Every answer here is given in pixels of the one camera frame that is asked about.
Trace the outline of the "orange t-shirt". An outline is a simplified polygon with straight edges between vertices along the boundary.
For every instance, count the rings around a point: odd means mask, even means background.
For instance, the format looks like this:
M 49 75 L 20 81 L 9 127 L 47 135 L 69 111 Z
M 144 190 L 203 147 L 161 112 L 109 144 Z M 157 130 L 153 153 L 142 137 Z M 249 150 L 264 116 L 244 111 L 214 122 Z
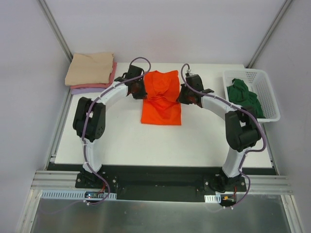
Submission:
M 181 104 L 178 71 L 152 71 L 144 77 L 147 98 L 143 100 L 141 123 L 180 126 Z

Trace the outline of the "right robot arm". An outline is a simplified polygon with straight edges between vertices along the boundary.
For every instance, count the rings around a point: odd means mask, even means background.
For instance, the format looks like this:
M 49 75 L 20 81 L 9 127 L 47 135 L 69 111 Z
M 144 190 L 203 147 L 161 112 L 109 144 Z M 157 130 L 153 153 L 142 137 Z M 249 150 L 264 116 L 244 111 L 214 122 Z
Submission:
M 204 89 L 201 77 L 198 74 L 187 72 L 182 75 L 184 83 L 178 102 L 195 104 L 205 110 L 213 112 L 225 122 L 225 136 L 229 151 L 222 166 L 222 176 L 219 187 L 223 191 L 230 191 L 236 186 L 235 177 L 242 174 L 242 166 L 246 155 L 254 152 L 253 147 L 262 138 L 262 130 L 251 109 L 234 105 L 215 95 L 213 90 Z

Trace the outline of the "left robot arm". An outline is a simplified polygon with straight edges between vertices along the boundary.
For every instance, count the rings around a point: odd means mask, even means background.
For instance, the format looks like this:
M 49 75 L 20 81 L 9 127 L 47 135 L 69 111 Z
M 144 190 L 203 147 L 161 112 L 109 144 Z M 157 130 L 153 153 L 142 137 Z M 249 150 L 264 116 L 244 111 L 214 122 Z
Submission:
M 80 137 L 83 146 L 83 169 L 89 174 L 86 183 L 93 189 L 99 188 L 103 178 L 97 172 L 102 167 L 100 156 L 95 154 L 95 141 L 105 131 L 106 111 L 117 101 L 131 95 L 136 100 L 147 98 L 143 77 L 145 71 L 130 65 L 126 73 L 115 79 L 111 87 L 104 90 L 94 99 L 81 97 L 78 100 L 73 129 Z

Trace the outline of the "beige folded t-shirt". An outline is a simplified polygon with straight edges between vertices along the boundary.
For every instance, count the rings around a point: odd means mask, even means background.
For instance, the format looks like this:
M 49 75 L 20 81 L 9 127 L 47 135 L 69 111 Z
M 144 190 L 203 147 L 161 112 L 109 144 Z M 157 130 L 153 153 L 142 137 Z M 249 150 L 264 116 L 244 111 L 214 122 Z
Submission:
M 113 70 L 114 53 L 75 53 L 65 77 L 66 86 L 106 84 Z

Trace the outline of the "green t-shirt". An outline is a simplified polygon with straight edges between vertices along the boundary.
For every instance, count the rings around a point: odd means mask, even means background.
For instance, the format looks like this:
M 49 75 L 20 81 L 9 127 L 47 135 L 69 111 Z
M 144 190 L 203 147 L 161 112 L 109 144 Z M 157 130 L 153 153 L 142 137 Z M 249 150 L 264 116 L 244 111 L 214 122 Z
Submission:
M 242 107 L 252 106 L 257 118 L 265 118 L 257 94 L 249 91 L 243 80 L 233 79 L 232 85 L 227 87 L 227 93 L 230 102 Z

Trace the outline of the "lavender folded t-shirt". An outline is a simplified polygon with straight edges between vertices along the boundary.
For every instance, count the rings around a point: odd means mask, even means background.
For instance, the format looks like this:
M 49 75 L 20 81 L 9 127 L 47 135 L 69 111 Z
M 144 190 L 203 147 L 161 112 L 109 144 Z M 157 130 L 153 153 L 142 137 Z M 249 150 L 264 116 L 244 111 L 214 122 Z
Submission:
M 85 94 L 85 93 L 97 93 L 103 92 L 107 89 L 111 84 L 102 84 L 102 83 L 93 83 L 93 84 L 82 84 L 82 85 L 74 85 L 71 86 L 71 93 L 73 95 Z

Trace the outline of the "white perforated plastic basket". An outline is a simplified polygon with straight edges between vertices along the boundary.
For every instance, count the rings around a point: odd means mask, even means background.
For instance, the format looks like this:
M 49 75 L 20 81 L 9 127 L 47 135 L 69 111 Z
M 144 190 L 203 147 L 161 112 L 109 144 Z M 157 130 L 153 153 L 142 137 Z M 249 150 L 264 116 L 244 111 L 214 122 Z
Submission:
M 241 79 L 248 86 L 249 91 L 258 96 L 265 118 L 257 118 L 258 122 L 276 122 L 280 119 L 280 112 L 267 73 L 258 69 L 226 70 L 223 72 L 225 98 L 227 101 L 227 87 L 232 85 L 233 79 Z

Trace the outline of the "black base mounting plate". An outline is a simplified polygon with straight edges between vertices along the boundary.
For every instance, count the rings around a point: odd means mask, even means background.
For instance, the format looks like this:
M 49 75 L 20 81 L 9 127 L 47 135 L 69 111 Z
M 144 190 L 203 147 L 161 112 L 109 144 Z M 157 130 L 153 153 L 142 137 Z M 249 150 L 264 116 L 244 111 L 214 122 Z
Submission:
M 244 177 L 225 178 L 220 167 L 103 165 L 94 175 L 81 165 L 49 164 L 47 170 L 76 171 L 76 188 L 110 191 L 119 200 L 203 202 L 247 190 Z

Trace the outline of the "right aluminium frame post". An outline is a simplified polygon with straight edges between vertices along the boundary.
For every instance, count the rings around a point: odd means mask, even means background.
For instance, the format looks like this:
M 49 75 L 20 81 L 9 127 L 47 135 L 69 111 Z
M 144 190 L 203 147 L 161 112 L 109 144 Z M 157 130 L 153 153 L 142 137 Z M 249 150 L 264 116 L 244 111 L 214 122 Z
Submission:
M 274 17 L 272 23 L 270 24 L 267 32 L 265 33 L 264 37 L 260 41 L 257 49 L 255 50 L 254 54 L 252 55 L 250 61 L 247 63 L 246 68 L 252 68 L 256 61 L 259 59 L 260 55 L 264 51 L 265 47 L 267 46 L 268 42 L 272 38 L 275 30 L 281 23 L 282 19 L 288 12 L 291 5 L 294 3 L 294 0 L 284 0 L 280 9 L 278 10 L 276 16 Z

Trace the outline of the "aluminium frame post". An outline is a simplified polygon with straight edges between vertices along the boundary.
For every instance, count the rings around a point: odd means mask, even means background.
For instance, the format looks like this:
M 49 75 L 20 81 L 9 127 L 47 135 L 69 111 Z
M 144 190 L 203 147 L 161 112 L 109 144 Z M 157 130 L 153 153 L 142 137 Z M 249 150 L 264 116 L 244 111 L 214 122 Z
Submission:
M 265 33 L 264 37 L 260 41 L 257 49 L 255 50 L 254 54 L 252 55 L 250 61 L 247 63 L 246 68 L 252 68 L 256 61 L 259 59 L 260 55 L 264 51 L 265 47 L 267 46 L 268 42 L 272 38 L 275 30 L 281 23 L 282 19 L 288 12 L 291 5 L 294 3 L 294 0 L 284 0 L 280 9 L 278 10 L 276 16 L 274 17 L 272 23 L 270 24 L 267 32 Z
M 69 49 L 69 46 L 67 42 L 65 41 L 65 38 L 63 37 L 63 34 L 52 14 L 52 11 L 50 10 L 47 2 L 45 0 L 37 0 L 37 4 L 39 5 L 40 9 L 42 10 L 49 26 L 51 27 L 61 49 L 63 50 L 66 58 L 71 62 L 73 59 L 73 55 Z

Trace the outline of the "left aluminium frame post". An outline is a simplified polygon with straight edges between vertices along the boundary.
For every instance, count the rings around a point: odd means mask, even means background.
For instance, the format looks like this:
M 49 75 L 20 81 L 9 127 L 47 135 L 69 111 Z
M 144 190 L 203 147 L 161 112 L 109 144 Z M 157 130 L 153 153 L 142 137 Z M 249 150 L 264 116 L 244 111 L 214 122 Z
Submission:
M 69 49 L 69 46 L 67 42 L 65 41 L 65 38 L 63 37 L 63 34 L 52 14 L 52 11 L 50 10 L 47 2 L 45 0 L 37 0 L 37 4 L 39 5 L 40 9 L 42 10 L 49 26 L 51 27 L 61 49 L 63 50 L 66 58 L 71 62 L 73 59 L 73 55 Z

